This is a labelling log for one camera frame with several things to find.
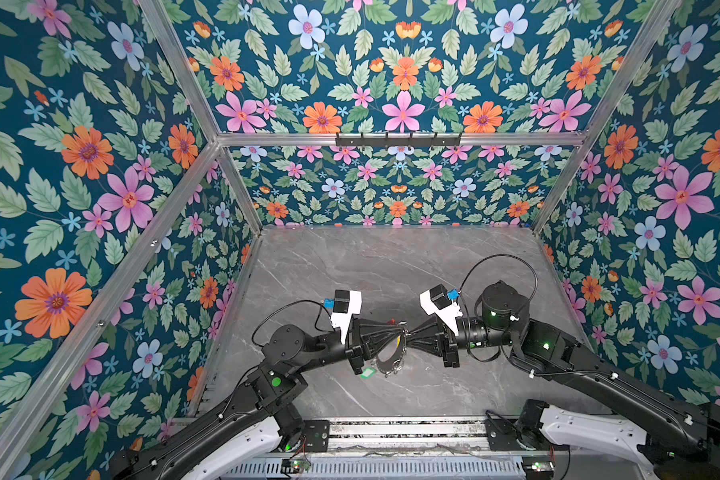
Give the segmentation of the metal keyring with red handle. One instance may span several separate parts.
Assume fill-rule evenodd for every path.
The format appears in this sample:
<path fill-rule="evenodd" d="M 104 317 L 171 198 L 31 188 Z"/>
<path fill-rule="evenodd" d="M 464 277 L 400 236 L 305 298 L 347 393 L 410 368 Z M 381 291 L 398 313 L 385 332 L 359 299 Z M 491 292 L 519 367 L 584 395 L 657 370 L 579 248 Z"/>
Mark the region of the metal keyring with red handle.
<path fill-rule="evenodd" d="M 407 329 L 400 326 L 375 357 L 375 368 L 385 377 L 396 375 L 403 367 L 407 352 Z"/>

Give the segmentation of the green tagged key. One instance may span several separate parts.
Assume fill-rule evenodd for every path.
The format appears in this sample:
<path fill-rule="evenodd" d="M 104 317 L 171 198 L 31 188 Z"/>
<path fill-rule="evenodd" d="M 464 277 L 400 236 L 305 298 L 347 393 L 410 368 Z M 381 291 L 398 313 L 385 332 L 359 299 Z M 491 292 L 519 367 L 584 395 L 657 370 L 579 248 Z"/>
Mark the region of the green tagged key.
<path fill-rule="evenodd" d="M 363 379 L 371 378 L 376 373 L 376 370 L 372 367 L 365 368 L 363 372 L 360 374 L 360 376 Z"/>

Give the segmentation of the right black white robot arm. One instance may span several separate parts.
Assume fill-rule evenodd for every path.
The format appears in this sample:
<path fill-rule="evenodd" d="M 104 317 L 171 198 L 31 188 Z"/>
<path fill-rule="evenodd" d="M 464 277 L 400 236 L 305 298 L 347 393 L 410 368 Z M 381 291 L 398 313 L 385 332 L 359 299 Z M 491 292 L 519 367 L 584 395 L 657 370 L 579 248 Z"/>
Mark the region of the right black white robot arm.
<path fill-rule="evenodd" d="M 658 479 L 720 479 L 720 406 L 677 399 L 601 359 L 531 318 L 529 298 L 502 281 L 485 288 L 473 316 L 441 285 L 420 303 L 428 319 L 408 332 L 409 347 L 451 368 L 459 367 L 462 350 L 494 347 L 529 378 L 557 382 L 611 411 L 580 414 L 528 400 L 513 425 L 521 445 L 583 447 L 629 460 Z"/>

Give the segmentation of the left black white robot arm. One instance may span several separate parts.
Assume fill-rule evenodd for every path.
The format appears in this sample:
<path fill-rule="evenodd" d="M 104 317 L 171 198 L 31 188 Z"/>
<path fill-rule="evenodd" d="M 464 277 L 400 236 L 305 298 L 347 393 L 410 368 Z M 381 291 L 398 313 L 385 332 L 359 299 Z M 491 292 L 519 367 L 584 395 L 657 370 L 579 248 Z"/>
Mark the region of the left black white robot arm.
<path fill-rule="evenodd" d="M 282 326 L 226 399 L 153 447 L 118 453 L 110 472 L 115 479 L 216 479 L 260 454 L 295 449 L 304 421 L 293 401 L 307 387 L 305 372 L 347 362 L 361 374 L 365 362 L 402 333 L 359 318 L 347 334 L 312 336 Z"/>

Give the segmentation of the left small circuit board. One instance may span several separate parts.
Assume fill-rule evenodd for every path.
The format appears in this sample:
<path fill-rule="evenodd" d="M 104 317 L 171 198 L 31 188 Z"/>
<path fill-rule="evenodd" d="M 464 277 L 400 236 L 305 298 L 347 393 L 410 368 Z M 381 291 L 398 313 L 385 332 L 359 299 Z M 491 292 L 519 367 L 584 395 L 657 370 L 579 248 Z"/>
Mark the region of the left small circuit board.
<path fill-rule="evenodd" d="M 286 476 L 303 475 L 311 469 L 311 462 L 306 458 L 285 459 L 281 463 L 281 473 Z"/>

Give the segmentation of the small circuit board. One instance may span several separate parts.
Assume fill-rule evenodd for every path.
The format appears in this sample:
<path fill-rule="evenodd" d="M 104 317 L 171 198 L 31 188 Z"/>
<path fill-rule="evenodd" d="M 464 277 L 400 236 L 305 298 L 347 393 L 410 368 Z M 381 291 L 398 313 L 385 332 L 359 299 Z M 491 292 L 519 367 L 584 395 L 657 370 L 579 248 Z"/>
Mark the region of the small circuit board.
<path fill-rule="evenodd" d="M 555 477 L 555 464 L 550 460 L 524 459 L 522 468 L 526 480 L 553 480 Z"/>
<path fill-rule="evenodd" d="M 306 458 L 285 459 L 281 463 L 281 473 L 286 476 L 303 475 L 311 469 L 311 462 Z"/>

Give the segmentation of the right small circuit board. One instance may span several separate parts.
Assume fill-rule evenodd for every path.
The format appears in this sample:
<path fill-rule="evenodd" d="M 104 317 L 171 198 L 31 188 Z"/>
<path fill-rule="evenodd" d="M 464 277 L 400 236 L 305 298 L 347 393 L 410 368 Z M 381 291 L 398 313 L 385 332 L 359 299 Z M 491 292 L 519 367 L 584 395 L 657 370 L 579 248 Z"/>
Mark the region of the right small circuit board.
<path fill-rule="evenodd" d="M 555 464 L 550 460 L 524 459 L 522 468 L 526 480 L 553 480 L 555 477 Z"/>

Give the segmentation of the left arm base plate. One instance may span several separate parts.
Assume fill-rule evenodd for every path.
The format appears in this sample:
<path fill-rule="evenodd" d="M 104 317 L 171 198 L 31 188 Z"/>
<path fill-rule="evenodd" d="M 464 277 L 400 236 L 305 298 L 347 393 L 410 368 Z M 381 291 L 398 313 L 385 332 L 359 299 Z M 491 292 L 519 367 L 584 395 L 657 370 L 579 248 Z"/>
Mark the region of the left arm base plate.
<path fill-rule="evenodd" d="M 328 451 L 331 422 L 329 420 L 307 420 L 297 435 L 286 444 L 285 451 L 292 455 L 299 453 L 324 453 Z"/>

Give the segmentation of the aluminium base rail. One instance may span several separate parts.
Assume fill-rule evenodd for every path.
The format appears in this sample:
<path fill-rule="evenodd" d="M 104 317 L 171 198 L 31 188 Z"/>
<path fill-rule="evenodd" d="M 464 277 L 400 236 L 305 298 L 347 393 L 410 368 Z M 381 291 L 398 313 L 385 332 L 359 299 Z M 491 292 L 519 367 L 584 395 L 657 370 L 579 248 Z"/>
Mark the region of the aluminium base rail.
<path fill-rule="evenodd" d="M 247 460 L 228 479 L 525 479 L 524 459 L 550 460 L 554 479 L 651 479 L 650 469 L 572 446 L 570 452 L 492 451 L 484 417 L 333 417 L 328 451 L 274 451 Z M 281 473 L 285 459 L 306 458 L 303 475 Z"/>

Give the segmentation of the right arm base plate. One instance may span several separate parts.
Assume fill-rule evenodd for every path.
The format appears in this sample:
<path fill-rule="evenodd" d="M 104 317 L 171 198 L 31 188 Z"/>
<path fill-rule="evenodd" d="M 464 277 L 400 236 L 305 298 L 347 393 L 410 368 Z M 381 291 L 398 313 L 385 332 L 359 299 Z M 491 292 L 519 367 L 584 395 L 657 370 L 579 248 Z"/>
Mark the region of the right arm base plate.
<path fill-rule="evenodd" d="M 522 414 L 508 418 L 493 410 L 485 410 L 484 426 L 486 438 L 492 451 L 548 451 L 549 453 L 570 452 L 567 445 L 549 441 L 540 431 L 540 424 L 530 423 L 531 418 Z"/>

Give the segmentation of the black hook rail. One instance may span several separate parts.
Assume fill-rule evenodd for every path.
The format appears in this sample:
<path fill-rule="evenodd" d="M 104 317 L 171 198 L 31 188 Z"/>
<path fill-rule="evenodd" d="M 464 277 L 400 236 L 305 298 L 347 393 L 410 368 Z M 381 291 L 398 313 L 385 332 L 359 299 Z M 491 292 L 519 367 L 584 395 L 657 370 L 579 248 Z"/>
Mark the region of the black hook rail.
<path fill-rule="evenodd" d="M 451 147 L 461 144 L 461 134 L 440 133 L 373 133 L 373 134 L 337 134 L 334 143 L 337 147 L 413 147 L 428 149 L 433 147 Z"/>

